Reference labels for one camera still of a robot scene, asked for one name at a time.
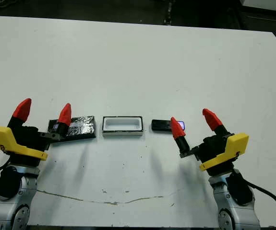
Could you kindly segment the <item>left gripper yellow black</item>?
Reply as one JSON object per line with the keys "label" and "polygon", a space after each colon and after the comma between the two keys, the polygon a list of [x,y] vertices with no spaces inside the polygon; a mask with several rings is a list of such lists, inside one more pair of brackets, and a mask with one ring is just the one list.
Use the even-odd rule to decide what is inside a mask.
{"label": "left gripper yellow black", "polygon": [[69,103],[62,109],[57,120],[57,133],[39,132],[32,127],[19,128],[13,132],[9,127],[20,127],[27,121],[31,103],[30,98],[20,102],[7,127],[0,126],[0,150],[19,159],[28,157],[29,161],[45,161],[50,144],[61,141],[61,136],[66,137],[72,121],[72,109]]}

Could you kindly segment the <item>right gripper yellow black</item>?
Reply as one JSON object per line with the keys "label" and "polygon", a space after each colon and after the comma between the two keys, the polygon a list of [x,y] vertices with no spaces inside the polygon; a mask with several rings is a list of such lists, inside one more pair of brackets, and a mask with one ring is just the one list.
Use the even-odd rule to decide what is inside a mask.
{"label": "right gripper yellow black", "polygon": [[186,134],[174,117],[170,119],[171,131],[179,148],[180,157],[195,156],[201,162],[200,170],[214,176],[233,168],[232,162],[246,151],[249,135],[229,133],[217,115],[207,108],[202,110],[202,114],[216,135],[204,138],[200,145],[189,147]]}

